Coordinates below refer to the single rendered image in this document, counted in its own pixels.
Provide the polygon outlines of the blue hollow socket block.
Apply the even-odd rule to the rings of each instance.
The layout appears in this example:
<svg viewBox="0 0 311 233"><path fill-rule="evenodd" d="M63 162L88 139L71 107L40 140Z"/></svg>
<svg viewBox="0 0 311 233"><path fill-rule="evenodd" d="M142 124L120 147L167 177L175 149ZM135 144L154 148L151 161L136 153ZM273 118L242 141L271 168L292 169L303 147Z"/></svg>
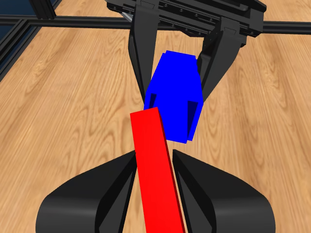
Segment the blue hollow socket block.
<svg viewBox="0 0 311 233"><path fill-rule="evenodd" d="M194 137L204 103L196 62L194 55L166 51L147 88L144 109L158 108L167 140Z"/></svg>

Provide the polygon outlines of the thin red peg bar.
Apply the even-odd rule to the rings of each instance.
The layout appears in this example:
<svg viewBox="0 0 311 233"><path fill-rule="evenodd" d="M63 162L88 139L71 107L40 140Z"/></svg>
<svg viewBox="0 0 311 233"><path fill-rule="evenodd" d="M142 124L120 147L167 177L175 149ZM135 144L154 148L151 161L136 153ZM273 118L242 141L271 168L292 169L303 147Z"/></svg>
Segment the thin red peg bar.
<svg viewBox="0 0 311 233"><path fill-rule="evenodd" d="M159 111L134 112L130 118L146 233L185 233Z"/></svg>

